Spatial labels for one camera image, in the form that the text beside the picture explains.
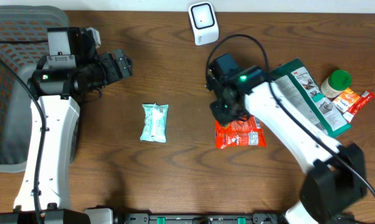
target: gray plastic basket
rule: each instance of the gray plastic basket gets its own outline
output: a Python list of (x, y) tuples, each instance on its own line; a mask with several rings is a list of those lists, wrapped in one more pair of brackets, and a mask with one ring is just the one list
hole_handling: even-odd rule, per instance
[[(0, 40), (45, 40), (47, 28), (67, 27), (69, 19), (52, 6), (0, 6)], [(27, 81), (47, 43), (0, 44), (0, 58)], [(31, 100), (0, 64), (0, 172), (26, 168), (31, 137)]]

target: jar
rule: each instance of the jar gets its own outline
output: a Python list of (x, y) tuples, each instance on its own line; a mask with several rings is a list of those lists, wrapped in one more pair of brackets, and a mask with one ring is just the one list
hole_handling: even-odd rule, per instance
[(320, 91), (328, 98), (337, 97), (352, 84), (351, 75), (344, 70), (335, 70), (320, 86)]

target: teal connector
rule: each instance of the teal connector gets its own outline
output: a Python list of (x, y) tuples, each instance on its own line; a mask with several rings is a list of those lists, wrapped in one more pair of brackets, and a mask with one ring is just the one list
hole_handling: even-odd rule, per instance
[(157, 224), (165, 224), (165, 218), (157, 218)]
[(238, 218), (237, 224), (245, 224), (245, 218)]

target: wood grain surface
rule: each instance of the wood grain surface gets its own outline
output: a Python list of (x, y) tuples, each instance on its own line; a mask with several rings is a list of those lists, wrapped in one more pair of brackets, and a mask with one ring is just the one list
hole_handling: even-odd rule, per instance
[[(214, 44), (195, 46), (185, 12), (66, 12), (71, 26), (100, 32), (99, 52), (122, 48), (133, 76), (103, 91), (81, 111), (77, 156), (70, 166), (72, 209), (113, 205), (153, 213), (285, 211), (298, 200), (304, 175), (285, 146), (265, 128), (268, 147), (215, 149), (213, 92), (204, 67)], [(353, 76), (352, 89), (375, 92), (375, 15), (217, 13), (220, 39), (236, 33), (258, 38), (272, 68), (300, 57), (320, 84), (337, 68)], [(264, 66), (257, 46), (229, 40), (243, 67)], [(167, 143), (140, 141), (143, 103), (169, 105)], [(366, 156), (375, 187), (375, 99), (338, 138)], [(0, 174), (0, 212), (11, 212), (23, 174)], [(367, 196), (348, 209), (375, 219)]]

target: orange package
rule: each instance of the orange package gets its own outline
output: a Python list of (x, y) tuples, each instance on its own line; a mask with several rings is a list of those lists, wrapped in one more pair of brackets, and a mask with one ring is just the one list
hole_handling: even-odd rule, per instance
[(262, 122), (254, 116), (248, 121), (233, 121), (226, 127), (215, 121), (215, 142), (217, 149), (228, 146), (267, 146)]

